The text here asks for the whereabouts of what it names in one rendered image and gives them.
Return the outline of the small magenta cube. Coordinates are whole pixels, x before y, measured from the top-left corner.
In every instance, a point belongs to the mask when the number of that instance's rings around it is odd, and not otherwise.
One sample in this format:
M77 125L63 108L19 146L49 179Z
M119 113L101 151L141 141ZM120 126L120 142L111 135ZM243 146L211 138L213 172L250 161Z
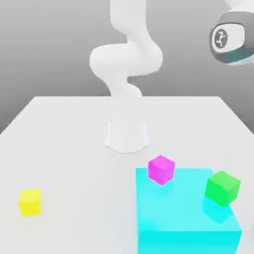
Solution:
M148 178L163 186L175 173L175 162L159 155L148 162Z

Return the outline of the small green cube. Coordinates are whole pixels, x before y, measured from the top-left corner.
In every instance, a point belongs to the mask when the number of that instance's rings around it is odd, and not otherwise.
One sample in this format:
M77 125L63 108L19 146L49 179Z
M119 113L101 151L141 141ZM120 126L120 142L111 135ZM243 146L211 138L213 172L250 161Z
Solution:
M221 207L226 207L237 198L240 184L239 179L219 171L207 179L205 196Z

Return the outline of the large cyan box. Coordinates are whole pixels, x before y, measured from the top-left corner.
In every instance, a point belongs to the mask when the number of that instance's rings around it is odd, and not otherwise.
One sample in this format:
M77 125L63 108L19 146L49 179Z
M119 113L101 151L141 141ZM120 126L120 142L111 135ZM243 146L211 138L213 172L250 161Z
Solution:
M207 168L177 168L163 186L136 169L137 254L236 254L242 229L230 206L205 197Z

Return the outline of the small yellow cube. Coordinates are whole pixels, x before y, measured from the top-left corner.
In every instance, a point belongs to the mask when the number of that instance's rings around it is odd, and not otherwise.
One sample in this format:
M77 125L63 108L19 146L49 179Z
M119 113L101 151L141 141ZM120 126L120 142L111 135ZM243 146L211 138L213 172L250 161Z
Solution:
M22 190L18 201L22 216L33 216L41 214L42 195L40 189Z

